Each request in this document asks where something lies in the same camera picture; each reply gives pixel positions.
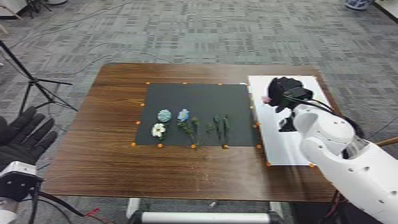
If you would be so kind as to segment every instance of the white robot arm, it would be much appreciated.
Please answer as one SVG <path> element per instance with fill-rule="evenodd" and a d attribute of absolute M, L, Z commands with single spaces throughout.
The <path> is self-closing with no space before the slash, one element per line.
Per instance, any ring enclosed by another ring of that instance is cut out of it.
<path fill-rule="evenodd" d="M 312 91 L 294 79 L 282 77 L 268 86 L 275 112 L 291 109 L 278 131 L 298 131 L 300 151 L 316 164 L 326 180 L 357 208 L 385 224 L 398 223 L 398 160 L 381 148 L 355 135 L 353 122 L 326 105 L 312 103 Z"/>

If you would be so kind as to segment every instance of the wooden tabletop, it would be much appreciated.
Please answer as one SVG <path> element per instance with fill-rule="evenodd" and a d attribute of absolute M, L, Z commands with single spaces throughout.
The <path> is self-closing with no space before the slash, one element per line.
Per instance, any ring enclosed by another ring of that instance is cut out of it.
<path fill-rule="evenodd" d="M 310 66 L 110 64 L 102 66 L 46 173 L 54 195 L 330 201 L 317 168 L 266 167 L 253 147 L 131 147 L 149 83 L 246 83 L 248 75 L 312 75 Z"/>

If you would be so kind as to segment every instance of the carpet floor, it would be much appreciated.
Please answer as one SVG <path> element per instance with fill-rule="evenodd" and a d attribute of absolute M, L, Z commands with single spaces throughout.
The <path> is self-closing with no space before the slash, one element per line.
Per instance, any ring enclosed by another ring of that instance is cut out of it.
<path fill-rule="evenodd" d="M 373 141 L 396 136 L 398 26 L 374 7 L 349 11 L 341 0 L 69 0 L 51 10 L 42 9 L 33 19 L 26 14 L 22 21 L 0 21 L 10 32 L 0 33 L 0 39 L 33 75 L 74 84 L 47 88 L 76 107 L 106 63 L 312 65 L 365 136 Z M 1 57 L 0 62 L 0 114 L 10 120 L 26 79 Z M 40 102 L 33 91 L 28 104 Z M 60 138 L 38 167 L 51 163 L 76 115 L 56 105 L 40 112 L 54 118 Z M 387 151 L 398 156 L 392 147 Z M 126 199 L 65 200 L 83 211 L 99 208 L 97 216 L 124 223 Z M 259 202 L 220 202 L 213 209 L 207 205 L 207 201 L 142 201 L 149 211 L 268 210 L 268 203 Z M 24 202 L 17 224 L 26 223 L 28 212 Z M 37 223 L 67 223 L 46 204 L 38 214 Z M 95 223 L 72 215 L 70 219 Z"/>

